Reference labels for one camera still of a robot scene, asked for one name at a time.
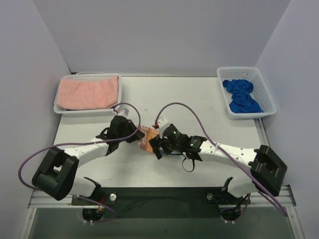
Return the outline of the white right plastic basket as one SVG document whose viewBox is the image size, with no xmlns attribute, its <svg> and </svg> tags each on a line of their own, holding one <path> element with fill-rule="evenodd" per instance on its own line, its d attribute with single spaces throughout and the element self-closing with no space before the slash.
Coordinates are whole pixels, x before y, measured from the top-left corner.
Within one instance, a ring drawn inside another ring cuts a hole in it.
<svg viewBox="0 0 319 239">
<path fill-rule="evenodd" d="M 226 113 L 231 120 L 259 119 L 265 116 L 274 115 L 277 112 L 276 105 L 271 93 L 261 75 L 255 67 L 220 67 L 217 69 L 219 85 L 226 104 Z M 230 109 L 232 94 L 227 92 L 222 83 L 225 80 L 247 80 L 253 84 L 253 91 L 250 94 L 261 107 L 261 113 L 234 113 Z"/>
</svg>

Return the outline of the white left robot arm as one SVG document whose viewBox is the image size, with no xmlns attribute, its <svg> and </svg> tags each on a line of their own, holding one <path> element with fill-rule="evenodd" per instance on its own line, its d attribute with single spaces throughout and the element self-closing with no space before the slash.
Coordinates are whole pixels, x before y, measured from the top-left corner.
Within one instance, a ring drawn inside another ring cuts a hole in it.
<svg viewBox="0 0 319 239">
<path fill-rule="evenodd" d="M 99 201 L 101 185 L 89 177 L 76 176 L 77 169 L 118 149 L 121 142 L 132 143 L 145 134 L 124 116 L 115 116 L 110 126 L 91 140 L 89 145 L 48 150 L 32 178 L 32 184 L 57 201 L 67 195 L 87 197 Z"/>
</svg>

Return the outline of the pink towel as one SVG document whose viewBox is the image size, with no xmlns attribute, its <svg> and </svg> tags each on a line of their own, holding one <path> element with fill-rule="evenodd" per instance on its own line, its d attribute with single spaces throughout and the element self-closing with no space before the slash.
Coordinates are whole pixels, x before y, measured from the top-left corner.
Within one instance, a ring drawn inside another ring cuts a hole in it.
<svg viewBox="0 0 319 239">
<path fill-rule="evenodd" d="M 63 78 L 57 105 L 73 111 L 109 109 L 118 102 L 119 81 L 118 75 L 91 79 Z"/>
</svg>

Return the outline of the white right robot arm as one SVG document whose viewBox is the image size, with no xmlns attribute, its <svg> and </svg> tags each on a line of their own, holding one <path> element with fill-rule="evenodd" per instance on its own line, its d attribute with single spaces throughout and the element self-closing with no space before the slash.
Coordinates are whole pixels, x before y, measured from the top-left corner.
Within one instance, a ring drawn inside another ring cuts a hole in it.
<svg viewBox="0 0 319 239">
<path fill-rule="evenodd" d="M 287 172 L 287 165 L 267 145 L 254 149 L 212 143 L 202 136 L 183 134 L 173 124 L 161 129 L 149 144 L 158 159 L 164 154 L 178 153 L 192 161 L 238 167 L 244 172 L 244 177 L 232 176 L 225 184 L 227 192 L 236 198 L 253 192 L 278 196 Z"/>
</svg>

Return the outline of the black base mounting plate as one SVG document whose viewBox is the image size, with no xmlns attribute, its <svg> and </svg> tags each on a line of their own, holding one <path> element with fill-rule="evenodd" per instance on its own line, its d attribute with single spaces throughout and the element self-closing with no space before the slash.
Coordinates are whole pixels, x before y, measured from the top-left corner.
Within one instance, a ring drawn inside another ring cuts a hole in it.
<svg viewBox="0 0 319 239">
<path fill-rule="evenodd" d="M 223 187 L 101 188 L 84 200 L 72 197 L 73 206 L 82 206 L 85 220 L 112 219 L 212 219 L 237 220 L 250 204 L 249 195 L 236 198 Z"/>
</svg>

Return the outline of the orange patterned towel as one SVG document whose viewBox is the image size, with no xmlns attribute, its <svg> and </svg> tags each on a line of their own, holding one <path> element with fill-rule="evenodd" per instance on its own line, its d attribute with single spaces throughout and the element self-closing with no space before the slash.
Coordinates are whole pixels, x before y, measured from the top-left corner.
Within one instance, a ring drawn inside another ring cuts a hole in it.
<svg viewBox="0 0 319 239">
<path fill-rule="evenodd" d="M 138 147 L 146 152 L 152 153 L 153 149 L 149 143 L 149 140 L 156 137 L 159 134 L 159 130 L 154 129 L 152 127 L 143 126 L 143 125 L 139 127 L 139 130 L 143 132 L 145 136 L 138 141 L 137 143 Z M 162 157 L 182 159 L 182 154 L 178 154 L 176 152 L 173 152 L 172 154 L 167 154 L 162 149 L 160 149 L 159 151 Z"/>
</svg>

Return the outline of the white plastic basket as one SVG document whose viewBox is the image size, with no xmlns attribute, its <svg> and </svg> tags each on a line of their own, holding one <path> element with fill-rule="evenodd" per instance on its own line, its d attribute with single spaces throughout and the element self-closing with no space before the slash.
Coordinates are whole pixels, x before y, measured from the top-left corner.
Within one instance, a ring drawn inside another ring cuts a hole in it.
<svg viewBox="0 0 319 239">
<path fill-rule="evenodd" d="M 117 73 L 76 74 L 61 78 L 54 111 L 57 114 L 112 112 L 122 99 L 122 77 Z"/>
<path fill-rule="evenodd" d="M 255 67 L 220 67 L 217 69 L 219 85 L 226 104 L 226 113 L 231 120 L 259 119 L 265 116 L 274 115 L 277 112 L 276 105 L 271 93 L 261 75 Z M 253 84 L 253 91 L 250 94 L 261 107 L 261 113 L 234 113 L 230 109 L 232 94 L 227 92 L 222 83 L 225 80 L 247 80 Z"/>
</svg>

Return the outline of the aluminium frame rail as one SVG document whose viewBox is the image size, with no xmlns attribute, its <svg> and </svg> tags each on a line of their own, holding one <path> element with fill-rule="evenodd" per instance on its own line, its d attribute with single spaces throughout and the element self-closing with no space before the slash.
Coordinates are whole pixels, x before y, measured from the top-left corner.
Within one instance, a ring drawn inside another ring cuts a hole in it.
<svg viewBox="0 0 319 239">
<path fill-rule="evenodd" d="M 57 135 L 55 138 L 56 143 L 60 143 L 64 139 L 74 140 L 76 137 L 79 139 L 87 139 L 92 135 L 92 130 L 102 126 L 103 119 L 101 117 L 66 117 L 63 116 L 60 120 Z M 101 184 L 107 184 L 107 198 L 105 205 L 115 207 L 120 201 L 120 194 L 132 190 L 142 195 L 142 205 L 146 205 L 149 200 L 147 199 L 148 192 L 154 191 L 159 194 L 160 201 L 172 197 L 175 193 L 174 187 L 161 187 L 160 185 L 148 185 L 143 183 L 138 187 L 139 178 L 149 179 L 152 175 L 156 178 L 161 178 L 158 173 L 154 173 L 148 166 L 143 166 L 141 161 L 135 160 L 133 165 L 137 166 L 137 173 L 129 173 L 125 177 L 119 170 L 123 167 L 123 162 L 118 159 L 113 159 L 108 164 L 108 169 L 114 169 L 115 173 L 108 173 L 107 177 L 100 181 Z M 301 225 L 296 212 L 296 202 L 290 186 L 283 186 L 278 201 L 286 209 L 288 216 L 286 220 L 289 222 L 289 229 L 294 238 L 304 238 Z M 40 209 L 78 209 L 83 210 L 102 210 L 99 206 L 92 202 L 78 199 L 76 196 L 66 196 L 64 199 L 57 201 L 43 192 L 33 192 L 28 210 L 31 216 L 35 216 L 36 212 Z"/>
</svg>

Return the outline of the white left plastic basket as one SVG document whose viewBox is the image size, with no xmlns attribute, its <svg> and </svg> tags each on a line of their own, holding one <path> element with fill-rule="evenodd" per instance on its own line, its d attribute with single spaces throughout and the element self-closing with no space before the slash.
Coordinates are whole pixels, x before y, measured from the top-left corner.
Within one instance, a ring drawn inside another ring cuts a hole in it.
<svg viewBox="0 0 319 239">
<path fill-rule="evenodd" d="M 112 112 L 122 99 L 122 77 L 117 73 L 76 74 L 61 78 L 54 111 L 57 114 Z"/>
</svg>

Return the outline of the blue towel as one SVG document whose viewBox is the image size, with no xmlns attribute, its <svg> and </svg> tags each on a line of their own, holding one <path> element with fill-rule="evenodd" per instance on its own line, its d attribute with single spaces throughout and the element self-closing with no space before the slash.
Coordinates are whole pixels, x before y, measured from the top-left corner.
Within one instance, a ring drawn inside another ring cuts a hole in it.
<svg viewBox="0 0 319 239">
<path fill-rule="evenodd" d="M 250 114 L 263 112 L 260 105 L 250 95 L 254 90 L 251 82 L 244 79 L 224 80 L 222 86 L 232 95 L 229 107 L 233 113 Z"/>
</svg>

